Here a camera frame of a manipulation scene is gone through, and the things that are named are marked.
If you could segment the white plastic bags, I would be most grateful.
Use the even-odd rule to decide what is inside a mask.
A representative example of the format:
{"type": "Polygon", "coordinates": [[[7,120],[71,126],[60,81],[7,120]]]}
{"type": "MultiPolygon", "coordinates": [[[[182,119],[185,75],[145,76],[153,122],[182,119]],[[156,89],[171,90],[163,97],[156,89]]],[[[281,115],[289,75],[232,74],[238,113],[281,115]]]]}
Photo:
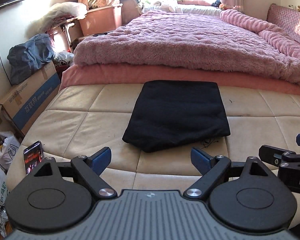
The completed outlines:
{"type": "Polygon", "coordinates": [[[20,142],[13,132],[0,131],[0,234],[6,237],[5,225],[8,222],[5,200],[9,194],[6,183],[6,173],[20,147],[20,142]]]}

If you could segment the orange plastic storage bin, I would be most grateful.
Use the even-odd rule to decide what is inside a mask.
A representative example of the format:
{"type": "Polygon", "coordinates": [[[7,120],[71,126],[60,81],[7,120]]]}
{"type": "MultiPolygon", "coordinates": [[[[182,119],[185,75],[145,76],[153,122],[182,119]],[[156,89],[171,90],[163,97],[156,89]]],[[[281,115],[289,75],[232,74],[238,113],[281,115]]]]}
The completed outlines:
{"type": "Polygon", "coordinates": [[[120,27],[122,6],[120,3],[89,10],[85,18],[79,20],[83,35],[106,33],[120,27]]]}

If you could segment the fluffy pink blanket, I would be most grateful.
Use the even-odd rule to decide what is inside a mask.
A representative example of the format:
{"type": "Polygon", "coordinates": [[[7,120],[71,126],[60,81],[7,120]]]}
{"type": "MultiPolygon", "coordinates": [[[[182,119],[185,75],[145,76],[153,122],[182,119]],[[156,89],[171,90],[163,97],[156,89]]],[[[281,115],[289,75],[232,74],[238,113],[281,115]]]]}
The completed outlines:
{"type": "Polygon", "coordinates": [[[279,26],[231,9],[219,16],[146,12],[107,35],[84,39],[74,63],[242,72],[300,86],[300,44],[279,26]]]}

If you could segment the smartphone with lit screen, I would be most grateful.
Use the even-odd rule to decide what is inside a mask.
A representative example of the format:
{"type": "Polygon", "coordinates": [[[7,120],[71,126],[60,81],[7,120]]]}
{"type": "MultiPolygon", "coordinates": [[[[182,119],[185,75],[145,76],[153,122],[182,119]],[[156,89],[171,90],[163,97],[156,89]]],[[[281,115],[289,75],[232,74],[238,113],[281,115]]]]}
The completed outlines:
{"type": "Polygon", "coordinates": [[[43,161],[43,148],[41,141],[36,141],[23,151],[25,172],[29,174],[41,161],[43,161]]]}

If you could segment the blue grey cloth bag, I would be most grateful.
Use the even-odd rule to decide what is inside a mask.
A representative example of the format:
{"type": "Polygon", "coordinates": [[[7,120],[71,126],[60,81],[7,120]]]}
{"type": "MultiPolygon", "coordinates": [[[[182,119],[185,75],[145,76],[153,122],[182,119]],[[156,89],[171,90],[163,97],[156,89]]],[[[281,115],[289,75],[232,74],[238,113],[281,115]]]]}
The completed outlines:
{"type": "Polygon", "coordinates": [[[54,57],[55,53],[48,34],[37,34],[25,43],[13,46],[7,56],[11,65],[12,85],[23,82],[51,62],[54,57]]]}

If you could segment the cardboard box with blue print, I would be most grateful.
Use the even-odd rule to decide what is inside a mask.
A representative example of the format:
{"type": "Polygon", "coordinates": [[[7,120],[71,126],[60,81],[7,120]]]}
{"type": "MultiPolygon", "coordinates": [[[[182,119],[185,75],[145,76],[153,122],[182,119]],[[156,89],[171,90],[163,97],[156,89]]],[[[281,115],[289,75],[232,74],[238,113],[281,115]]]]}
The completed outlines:
{"type": "Polygon", "coordinates": [[[57,95],[60,85],[55,65],[49,62],[13,86],[0,100],[0,123],[5,118],[16,131],[25,135],[57,95]]]}

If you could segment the black pants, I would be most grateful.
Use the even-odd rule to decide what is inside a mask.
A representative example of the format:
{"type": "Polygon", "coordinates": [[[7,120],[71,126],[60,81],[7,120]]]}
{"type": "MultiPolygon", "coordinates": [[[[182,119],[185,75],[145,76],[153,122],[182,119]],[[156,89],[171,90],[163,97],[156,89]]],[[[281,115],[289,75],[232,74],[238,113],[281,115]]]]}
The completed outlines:
{"type": "Polygon", "coordinates": [[[217,83],[154,80],[143,85],[122,139],[151,153],[230,134],[217,83]]]}

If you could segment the pink quilted headboard cover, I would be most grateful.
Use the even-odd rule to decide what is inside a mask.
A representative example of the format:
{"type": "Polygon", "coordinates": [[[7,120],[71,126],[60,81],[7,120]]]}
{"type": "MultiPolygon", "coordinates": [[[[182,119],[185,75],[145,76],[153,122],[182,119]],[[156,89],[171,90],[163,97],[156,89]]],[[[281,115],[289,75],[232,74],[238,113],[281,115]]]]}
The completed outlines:
{"type": "Polygon", "coordinates": [[[300,44],[300,12],[271,4],[266,20],[282,28],[291,38],[300,44]]]}

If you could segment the white fluffy blanket pile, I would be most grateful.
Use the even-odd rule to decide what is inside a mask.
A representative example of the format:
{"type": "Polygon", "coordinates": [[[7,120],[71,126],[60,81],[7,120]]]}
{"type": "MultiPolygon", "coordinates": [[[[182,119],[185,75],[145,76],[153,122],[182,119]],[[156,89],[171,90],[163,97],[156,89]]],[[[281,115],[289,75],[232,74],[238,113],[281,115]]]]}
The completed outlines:
{"type": "Polygon", "coordinates": [[[26,29],[26,37],[45,33],[55,25],[67,20],[68,18],[83,19],[87,14],[87,6],[78,2],[56,3],[43,16],[32,21],[26,29]]]}

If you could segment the salmon pink bed sheet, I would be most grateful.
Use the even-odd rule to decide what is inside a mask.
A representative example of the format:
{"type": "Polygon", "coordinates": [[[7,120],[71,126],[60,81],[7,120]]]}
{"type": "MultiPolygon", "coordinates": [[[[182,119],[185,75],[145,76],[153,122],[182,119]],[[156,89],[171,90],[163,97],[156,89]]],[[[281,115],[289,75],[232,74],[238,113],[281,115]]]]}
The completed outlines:
{"type": "Polygon", "coordinates": [[[219,86],[261,89],[300,95],[300,86],[288,81],[250,75],[242,72],[221,72],[182,67],[93,64],[73,65],[62,74],[60,90],[79,85],[145,83],[152,80],[187,80],[216,82],[219,86]]]}

